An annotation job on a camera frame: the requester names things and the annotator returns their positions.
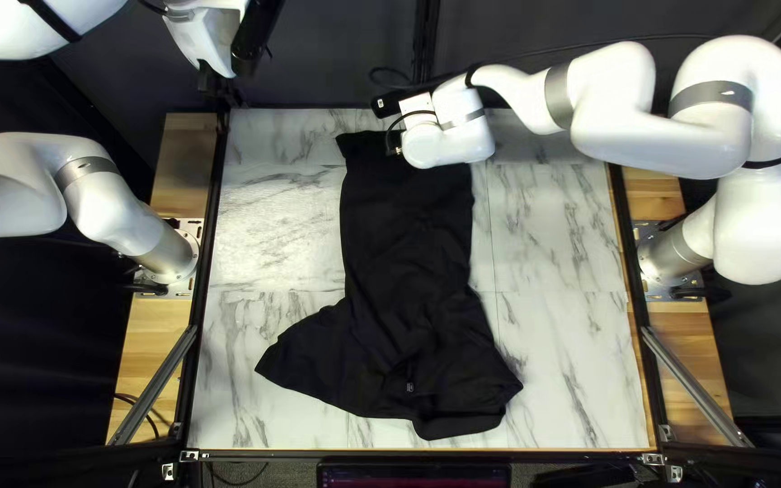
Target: table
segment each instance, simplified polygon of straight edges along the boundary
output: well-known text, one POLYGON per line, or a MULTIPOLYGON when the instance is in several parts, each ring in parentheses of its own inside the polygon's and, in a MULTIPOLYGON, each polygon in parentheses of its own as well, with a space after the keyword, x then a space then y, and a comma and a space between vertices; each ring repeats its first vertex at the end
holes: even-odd
MULTIPOLYGON (((151 205, 162 216, 204 215, 209 171, 215 144, 215 116, 170 114, 162 139, 160 160, 151 205)), ((625 169, 627 197, 635 220, 664 220, 684 212, 676 178, 636 169, 625 169)), ((135 298, 127 328, 117 392, 138 395, 188 324, 189 300, 135 298)), ((667 347, 672 349, 704 387, 730 413, 725 383, 703 302, 651 303, 651 322, 667 347)), ((640 351, 634 341, 640 370, 640 351)), ((661 372, 669 421, 681 441, 722 444, 724 440, 698 412, 691 398, 667 371, 661 372)), ((168 420, 173 418, 177 394, 170 382, 155 404, 168 420)), ((112 434, 127 412, 117 401, 111 415, 112 434)), ((652 425, 648 436, 654 446, 652 425)), ((133 442, 153 438, 146 422, 133 442)))

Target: metal corner bracket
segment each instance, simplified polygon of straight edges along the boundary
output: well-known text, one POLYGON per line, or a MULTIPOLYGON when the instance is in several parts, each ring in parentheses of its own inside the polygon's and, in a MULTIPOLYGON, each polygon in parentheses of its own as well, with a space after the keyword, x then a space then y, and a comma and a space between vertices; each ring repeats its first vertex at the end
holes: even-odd
MULTIPOLYGON (((194 261, 198 260, 201 248, 201 240, 204 236, 204 219, 175 219, 177 232, 182 234, 183 237, 188 240, 192 246, 194 261)), ((152 293, 135 293, 136 298, 146 300, 191 300, 194 294, 194 280, 197 267, 188 275, 183 278, 172 277, 178 281, 170 283, 168 285, 168 293, 164 295, 156 295, 152 293)), ((134 283, 136 284, 148 284, 153 285, 157 281, 153 280, 155 276, 147 269, 141 267, 135 272, 134 283)))

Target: gray marble veining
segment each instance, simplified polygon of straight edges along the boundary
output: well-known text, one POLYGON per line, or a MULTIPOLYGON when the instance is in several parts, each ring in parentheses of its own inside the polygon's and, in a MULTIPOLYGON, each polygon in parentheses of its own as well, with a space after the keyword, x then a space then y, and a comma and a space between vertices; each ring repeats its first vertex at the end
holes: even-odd
POLYGON ((391 122, 359 108, 234 110, 225 164, 344 164, 336 136, 391 122))
POLYGON ((604 164, 567 134, 488 111, 496 154, 472 165, 472 287, 524 382, 503 423, 425 441, 274 385, 254 366, 278 334, 343 296, 334 137, 368 110, 234 111, 189 445, 203 449, 646 447, 640 378, 604 164))

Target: black cable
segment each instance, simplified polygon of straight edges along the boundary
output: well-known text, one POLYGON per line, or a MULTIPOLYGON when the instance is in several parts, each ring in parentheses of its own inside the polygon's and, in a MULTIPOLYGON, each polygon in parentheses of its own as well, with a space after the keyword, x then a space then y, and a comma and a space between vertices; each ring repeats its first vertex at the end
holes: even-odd
POLYGON ((168 287, 166 285, 150 285, 149 283, 126 283, 124 285, 119 285, 119 287, 123 290, 136 294, 157 294, 159 296, 168 294, 168 287))
POLYGON ((160 16, 166 15, 168 13, 168 8, 167 7, 162 8, 162 7, 159 7, 157 5, 152 5, 149 2, 147 2, 146 0, 137 0, 137 3, 140 4, 140 5, 143 5, 144 7, 148 8, 150 10, 152 10, 154 13, 159 14, 160 16))
MULTIPOLYGON (((126 397, 120 395, 120 394, 114 394, 114 398, 124 401, 127 404, 135 405, 135 401, 132 399, 127 399, 126 397)), ((153 419, 149 417, 149 414, 146 415, 146 421, 149 422, 149 426, 153 428, 153 432, 155 433, 155 439, 158 440, 161 437, 159 436, 159 428, 155 426, 155 422, 153 422, 153 419)))
POLYGON ((224 479, 222 476, 219 476, 218 474, 216 474, 216 471, 212 469, 212 463, 207 463, 207 467, 210 468, 210 482, 212 483, 213 486, 215 486, 215 482, 213 481, 214 479, 217 479, 217 480, 227 484, 228 486, 246 486, 247 484, 255 481, 256 479, 258 479, 258 476, 261 476, 261 474, 264 472, 264 470, 267 469, 267 466, 269 466, 269 465, 270 465, 270 463, 264 463, 264 465, 261 466, 261 469, 258 470, 258 474, 256 474, 255 476, 247 479, 246 481, 243 481, 243 482, 240 482, 240 483, 234 483, 233 481, 229 481, 227 479, 224 479))
POLYGON ((122 272, 122 274, 124 274, 124 275, 126 275, 126 276, 132 276, 132 275, 134 275, 134 274, 135 274, 137 271, 140 271, 140 270, 141 270, 141 265, 139 265, 139 264, 135 264, 133 267, 130 267, 129 269, 127 269, 127 270, 123 271, 123 272, 122 272))
MULTIPOLYGON (((495 60, 490 61, 481 61, 473 63, 471 66, 479 66, 483 64, 493 64, 497 62, 506 62, 506 61, 514 61, 516 59, 521 59, 524 57, 532 57, 532 56, 543 56, 546 54, 551 54, 554 52, 561 52, 561 51, 567 51, 567 50, 579 50, 583 48, 592 48, 594 46, 603 46, 605 44, 613 44, 615 42, 623 42, 623 41, 660 41, 663 39, 714 39, 715 36, 710 36, 707 34, 654 34, 652 36, 637 36, 632 38, 618 38, 618 39, 608 39, 605 41, 593 41, 593 42, 582 42, 580 44, 571 44, 568 46, 560 46, 557 48, 548 48, 546 50, 533 50, 533 51, 526 51, 521 52, 518 54, 515 54, 513 56, 508 57, 502 57, 495 60)), ((392 69, 385 69, 385 67, 379 67, 378 69, 374 68, 373 70, 392 70, 392 69)), ((411 83, 409 85, 395 85, 395 86, 387 86, 386 88, 395 88, 395 89, 419 89, 419 88, 425 88, 430 87, 433 85, 437 85, 440 82, 449 80, 450 78, 461 75, 465 73, 465 71, 458 71, 455 73, 446 73, 444 75, 434 76, 427 81, 423 83, 411 83)))
POLYGON ((385 150, 387 151, 387 155, 395 155, 396 154, 396 152, 393 149, 390 148, 391 147, 391 133, 390 132, 393 130, 394 127, 396 127, 396 125, 399 122, 402 122, 403 119, 405 119, 405 117, 415 116, 417 114, 428 114, 428 115, 431 115, 431 116, 435 116, 436 112, 434 112, 432 110, 413 110, 413 111, 409 112, 408 114, 405 114, 404 116, 400 116, 394 122, 392 122, 390 124, 390 127, 388 127, 388 129, 385 131, 385 150))
POLYGON ((135 470, 131 473, 131 479, 128 481, 128 488, 135 488, 135 482, 137 481, 137 475, 141 474, 141 470, 135 470))
MULTIPOLYGON (((125 398, 127 398, 127 399, 132 399, 132 400, 134 400, 134 401, 137 401, 137 400, 139 399, 139 398, 138 398, 138 397, 136 397, 135 395, 129 395, 129 394, 117 394, 117 395, 119 395, 119 396, 121 396, 121 397, 125 397, 125 398)), ((170 422, 168 422, 168 420, 167 420, 165 417, 163 417, 163 416, 162 416, 162 415, 159 413, 159 411, 155 409, 155 407, 150 407, 150 408, 149 408, 149 411, 150 411, 150 412, 152 412, 152 413, 154 413, 154 414, 155 414, 155 415, 158 417, 158 419, 159 419, 159 422, 161 422, 162 424, 164 424, 164 425, 165 425, 165 427, 170 427, 170 426, 171 426, 171 423, 170 423, 170 422)))
POLYGON ((370 73, 367 76, 369 76, 371 82, 375 83, 376 85, 378 85, 380 87, 384 87, 384 88, 389 88, 389 89, 407 89, 408 87, 410 87, 412 85, 411 78, 409 78, 409 76, 406 73, 401 72, 400 70, 397 70, 396 68, 391 68, 390 66, 376 66, 375 68, 370 70, 370 73), (405 85, 401 85, 401 84, 396 84, 396 83, 383 82, 383 81, 381 81, 381 80, 376 78, 376 73, 380 73, 382 71, 387 71, 388 73, 393 73, 393 74, 403 78, 407 83, 405 83, 405 85))

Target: metal mounting plate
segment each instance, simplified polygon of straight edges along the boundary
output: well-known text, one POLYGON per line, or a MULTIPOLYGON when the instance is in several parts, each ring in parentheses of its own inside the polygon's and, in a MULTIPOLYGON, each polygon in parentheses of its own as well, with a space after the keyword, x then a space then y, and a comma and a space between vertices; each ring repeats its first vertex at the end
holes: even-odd
MULTIPOLYGON (((186 239, 188 239, 190 242, 194 241, 197 245, 200 246, 201 240, 204 237, 204 219, 177 220, 179 222, 179 229, 177 232, 185 235, 186 239)), ((189 276, 185 277, 184 279, 169 284, 168 294, 166 295, 159 296, 156 294, 136 293, 135 296, 147 300, 191 300, 192 294, 194 293, 194 274, 195 271, 192 271, 189 276)), ((135 283, 154 285, 155 282, 150 279, 149 276, 150 271, 141 268, 135 272, 135 283)))
MULTIPOLYGON (((659 230, 660 223, 661 221, 632 221, 635 241, 640 243, 647 239, 655 239, 657 235, 662 233, 659 230)), ((644 285, 646 301, 701 301, 704 299, 702 296, 671 298, 670 286, 649 280, 643 273, 640 275, 640 281, 644 285)), ((681 281, 684 283, 683 288, 703 289, 704 287, 704 279, 701 277, 700 271, 690 272, 682 277, 681 281)))

